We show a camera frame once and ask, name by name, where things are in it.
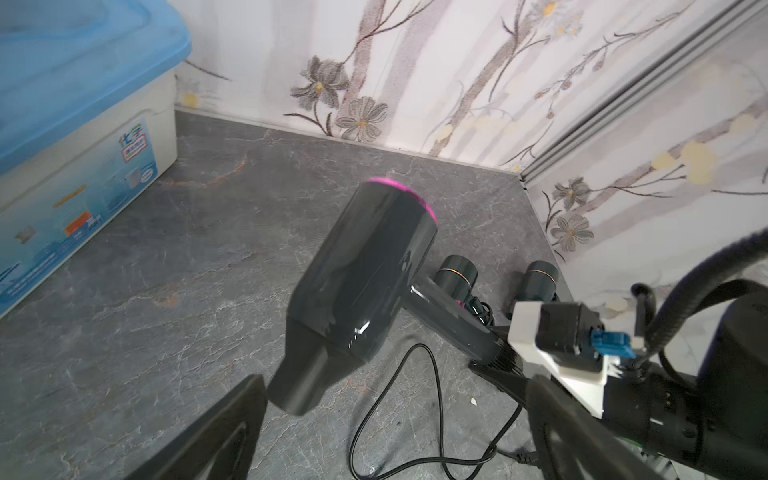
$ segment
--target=printed label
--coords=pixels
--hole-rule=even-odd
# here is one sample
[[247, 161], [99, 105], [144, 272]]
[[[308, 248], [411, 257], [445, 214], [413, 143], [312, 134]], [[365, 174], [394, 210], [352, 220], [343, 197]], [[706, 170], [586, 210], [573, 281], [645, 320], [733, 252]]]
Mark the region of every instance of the printed label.
[[147, 147], [147, 135], [141, 135], [136, 141], [123, 149], [123, 160], [127, 163]]
[[0, 316], [157, 178], [143, 117], [0, 211]]

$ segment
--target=plastic storage box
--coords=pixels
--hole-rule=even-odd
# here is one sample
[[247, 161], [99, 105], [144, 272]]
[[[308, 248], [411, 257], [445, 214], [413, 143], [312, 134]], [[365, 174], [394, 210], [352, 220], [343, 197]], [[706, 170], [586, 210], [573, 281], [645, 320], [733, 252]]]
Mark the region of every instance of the plastic storage box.
[[0, 15], [0, 317], [175, 160], [164, 0], [14, 0]]

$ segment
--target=floral wallpaper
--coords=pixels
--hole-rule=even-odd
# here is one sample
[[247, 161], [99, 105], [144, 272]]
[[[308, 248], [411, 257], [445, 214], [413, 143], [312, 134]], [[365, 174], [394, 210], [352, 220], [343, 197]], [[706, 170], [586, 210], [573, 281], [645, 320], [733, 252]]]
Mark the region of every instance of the floral wallpaper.
[[[540, 177], [531, 202], [574, 298], [634, 321], [636, 282], [663, 300], [710, 254], [768, 224], [768, 13], [611, 122]], [[768, 284], [768, 263], [741, 273]], [[724, 306], [667, 350], [696, 372]]]
[[170, 2], [181, 106], [513, 171], [730, 3]]

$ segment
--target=black cable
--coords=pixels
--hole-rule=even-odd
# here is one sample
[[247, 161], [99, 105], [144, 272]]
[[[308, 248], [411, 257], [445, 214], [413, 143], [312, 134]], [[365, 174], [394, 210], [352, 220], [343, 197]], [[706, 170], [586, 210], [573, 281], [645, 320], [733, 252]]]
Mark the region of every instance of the black cable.
[[485, 312], [478, 315], [478, 318], [482, 321], [482, 324], [485, 326], [493, 326], [493, 309], [490, 305], [488, 305], [486, 302], [480, 302], [480, 305], [485, 309]]
[[728, 245], [691, 270], [672, 289], [648, 326], [648, 351], [643, 360], [659, 353], [670, 342], [707, 294], [764, 257], [768, 257], [768, 228]]
[[[736, 279], [729, 282], [721, 283], [714, 290], [709, 292], [701, 302], [696, 306], [696, 309], [690, 315], [693, 316], [699, 313], [701, 310], [708, 309], [711, 306], [715, 306], [718, 303], [727, 302], [729, 300], [737, 299], [741, 296], [748, 295], [750, 293], [768, 292], [768, 287], [763, 284], [746, 279]], [[664, 349], [659, 352], [659, 363], [669, 377], [681, 386], [689, 390], [695, 390], [696, 386], [683, 378], [683, 376], [672, 366]]]
[[[427, 351], [429, 354], [429, 359], [432, 361], [432, 369], [435, 371], [435, 384], [437, 385], [437, 405], [438, 405], [438, 411], [439, 411], [439, 419], [440, 419], [440, 429], [439, 429], [439, 457], [425, 457], [425, 458], [417, 458], [416, 460], [411, 460], [410, 462], [406, 462], [399, 467], [395, 467], [392, 470], [389, 470], [388, 472], [384, 472], [381, 475], [375, 475], [375, 476], [366, 476], [361, 477], [360, 474], [355, 470], [354, 465], [354, 455], [355, 455], [355, 447], [357, 446], [357, 441], [360, 438], [360, 434], [362, 434], [362, 430], [366, 427], [366, 424], [370, 420], [370, 418], [373, 416], [373, 413], [376, 411], [376, 408], [379, 406], [379, 404], [384, 400], [384, 397], [386, 396], [387, 392], [390, 388], [392, 388], [392, 385], [395, 383], [395, 380], [397, 380], [398, 375], [400, 375], [400, 371], [402, 370], [402, 367], [406, 364], [406, 360], [408, 357], [413, 353], [414, 350], [418, 348], [423, 348]], [[472, 480], [474, 477], [477, 476], [477, 474], [480, 472], [480, 468], [487, 463], [491, 458], [493, 458], [496, 455], [496, 444], [498, 441], [504, 436], [504, 434], [512, 427], [512, 424], [515, 422], [515, 420], [520, 415], [520, 412], [522, 412], [523, 408], [521, 405], [518, 405], [518, 408], [515, 409], [515, 412], [512, 414], [512, 416], [507, 420], [507, 422], [504, 424], [501, 430], [498, 431], [496, 434], [496, 437], [491, 440], [491, 443], [488, 445], [488, 448], [485, 450], [485, 453], [482, 457], [477, 458], [476, 460], [464, 460], [461, 458], [451, 458], [446, 457], [444, 454], [444, 448], [443, 448], [443, 407], [442, 407], [442, 388], [440, 387], [440, 375], [437, 370], [437, 362], [435, 361], [435, 356], [432, 354], [432, 351], [429, 349], [429, 347], [423, 343], [416, 343], [414, 346], [412, 346], [408, 352], [406, 352], [405, 356], [403, 356], [402, 361], [400, 362], [400, 365], [397, 367], [397, 370], [395, 371], [395, 374], [392, 376], [392, 378], [389, 380], [389, 383], [387, 383], [386, 387], [384, 387], [384, 390], [382, 391], [381, 395], [379, 395], [379, 398], [376, 399], [376, 401], [373, 403], [373, 406], [371, 409], [366, 413], [365, 418], [362, 419], [362, 422], [360, 423], [360, 427], [358, 427], [357, 432], [355, 432], [355, 436], [352, 438], [352, 444], [349, 446], [349, 455], [347, 456], [347, 465], [349, 466], [349, 472], [352, 473], [352, 477], [354, 477], [356, 480], [383, 480], [384, 478], [389, 478], [393, 475], [397, 475], [398, 473], [402, 472], [403, 470], [406, 470], [407, 468], [411, 468], [416, 465], [421, 465], [422, 463], [441, 463], [442, 468], [445, 471], [446, 475], [451, 480], [456, 480], [451, 473], [448, 470], [448, 463], [451, 463], [453, 465], [477, 465], [475, 470], [470, 474], [469, 477], [467, 477], [465, 480]]]

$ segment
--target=black hair dryer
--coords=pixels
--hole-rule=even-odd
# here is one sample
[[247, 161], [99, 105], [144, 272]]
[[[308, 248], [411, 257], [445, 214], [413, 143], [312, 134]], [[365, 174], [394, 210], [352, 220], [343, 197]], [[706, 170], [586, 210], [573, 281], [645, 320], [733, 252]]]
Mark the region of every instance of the black hair dryer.
[[477, 269], [448, 257], [435, 283], [417, 273], [437, 234], [432, 208], [388, 178], [361, 184], [293, 291], [286, 353], [267, 388], [285, 412], [303, 415], [326, 389], [370, 361], [405, 307], [479, 364], [504, 343], [471, 291]]

